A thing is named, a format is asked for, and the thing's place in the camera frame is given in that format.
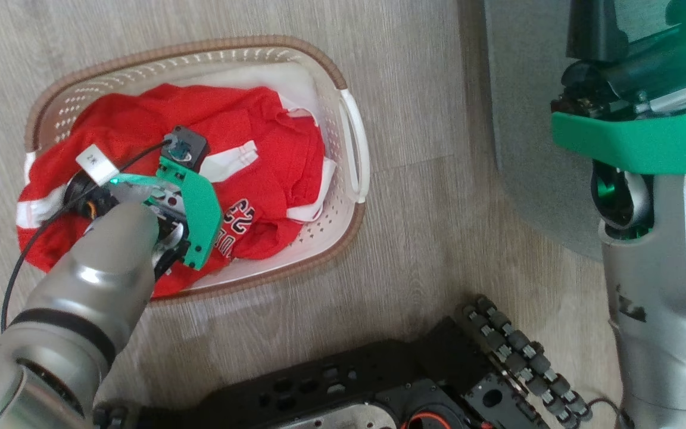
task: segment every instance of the printed number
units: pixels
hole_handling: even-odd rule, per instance
[[[224,240],[219,244],[219,251],[221,252],[221,255],[229,256],[229,253],[232,252],[232,244],[234,243],[235,237],[230,235],[224,238]]]
[[[228,223],[235,233],[244,234],[253,222],[254,214],[255,209],[243,198],[224,214],[224,223]]]

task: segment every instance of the basket rim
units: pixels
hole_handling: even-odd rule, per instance
[[[25,128],[24,146],[27,153],[35,153],[48,147],[40,147],[38,142],[38,135],[40,127],[43,125],[43,117],[46,109],[51,105],[59,94],[66,89],[80,82],[93,79],[114,71],[123,70],[132,66],[138,66],[144,63],[150,63],[157,60],[164,60],[170,57],[180,57],[191,54],[199,54],[200,52],[209,51],[226,51],[227,49],[244,49],[256,47],[284,47],[294,49],[302,52],[313,60],[315,60],[327,72],[330,79],[335,84],[336,89],[348,89],[345,78],[338,66],[320,49],[313,44],[303,41],[293,36],[285,35],[261,35],[261,36],[242,36],[241,38],[224,38],[211,39],[206,41],[198,41],[191,43],[182,43],[178,45],[161,47],[158,49],[150,49],[149,51],[139,52],[138,54],[127,55],[114,60],[109,60],[94,66],[87,67],[83,70],[74,71],[55,81],[50,87],[44,90],[39,98],[33,103],[28,115],[27,125]],[[343,236],[336,241],[331,247],[323,250],[321,253],[307,258],[305,260],[297,261],[279,269],[267,272],[265,274],[254,275],[246,279],[227,282],[221,287],[212,286],[198,288],[197,290],[183,290],[173,296],[165,296],[153,301],[158,304],[169,303],[173,300],[187,299],[192,297],[208,298],[211,296],[222,296],[236,291],[247,290],[264,283],[274,282],[279,279],[290,277],[303,271],[309,271],[328,261],[334,259],[336,256],[344,252],[349,245],[354,241],[359,229],[364,222],[364,213],[366,211],[366,203],[354,204],[354,212],[351,217],[351,222],[348,224]]]
[[[199,54],[200,52],[208,51],[225,51],[226,49],[255,47],[285,47],[302,52],[315,60],[327,72],[338,90],[348,89],[343,73],[338,70],[338,66],[336,66],[324,52],[313,44],[299,38],[294,38],[293,36],[242,36],[241,38],[210,39],[206,41],[165,46],[105,61],[83,70],[74,71],[55,81],[41,93],[30,109],[25,127],[25,151],[31,153],[46,149],[46,147],[40,147],[38,141],[40,128],[43,125],[43,115],[46,112],[47,107],[57,98],[57,95],[79,82],[84,82],[97,76],[127,69],[132,66],[138,66],[171,57]]]

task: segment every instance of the black band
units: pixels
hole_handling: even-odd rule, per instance
[[[86,338],[100,350],[100,353],[102,353],[107,361],[108,368],[112,366],[115,361],[116,352],[113,342],[96,324],[93,324],[80,316],[74,315],[73,313],[60,312],[60,310],[30,309],[17,315],[10,326],[25,322],[46,323],[57,326],[58,328],[73,331]]]

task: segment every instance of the white stripe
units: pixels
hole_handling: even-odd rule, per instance
[[[68,185],[61,185],[44,198],[35,201],[18,201],[15,224],[24,229],[41,226],[63,206],[63,196]]]
[[[256,152],[255,141],[248,141],[240,147],[205,157],[198,173],[211,183],[219,183],[229,179],[256,160],[258,160],[258,152]]]
[[[25,184],[30,183],[30,168],[33,167],[33,163],[36,161],[36,152],[26,152],[25,162],[23,164],[23,176]]]
[[[330,190],[332,174],[335,173],[337,164],[330,158],[325,158],[322,163],[322,184],[319,185],[319,196],[313,204],[306,206],[290,207],[288,209],[288,219],[299,220],[300,222],[314,222],[322,215],[322,206],[325,203],[327,191]]]

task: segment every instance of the basket handle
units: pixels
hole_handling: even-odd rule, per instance
[[[364,122],[359,113],[359,106],[354,100],[348,89],[340,90],[341,93],[341,112],[345,120],[343,133],[345,139],[346,152],[349,160],[354,160],[354,150],[356,151],[356,161],[358,165],[350,163],[351,169],[351,189],[354,191],[357,203],[364,203],[367,193],[370,192],[370,147],[367,144],[367,133],[364,131]]]

